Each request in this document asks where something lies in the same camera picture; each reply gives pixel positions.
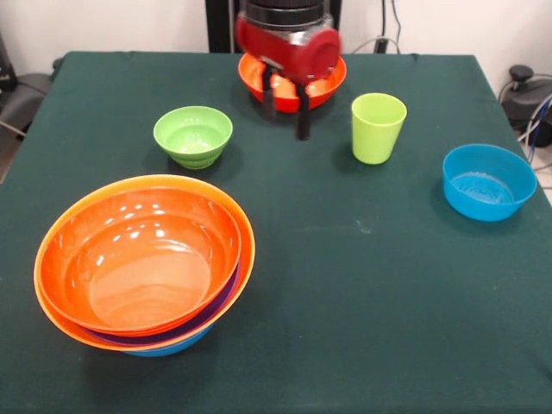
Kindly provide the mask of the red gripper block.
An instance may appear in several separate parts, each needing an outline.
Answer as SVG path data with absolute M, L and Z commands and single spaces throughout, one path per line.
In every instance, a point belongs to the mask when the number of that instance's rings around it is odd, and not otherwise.
M 274 68 L 295 83 L 299 100 L 296 137 L 310 137 L 310 97 L 303 85 L 325 78 L 336 67 L 341 54 L 340 36 L 332 27 L 315 26 L 302 32 L 276 32 L 253 24 L 245 16 L 236 18 L 235 34 L 239 46 L 264 61 L 261 75 L 262 106 L 265 117 L 274 119 L 276 109 L 272 88 Z

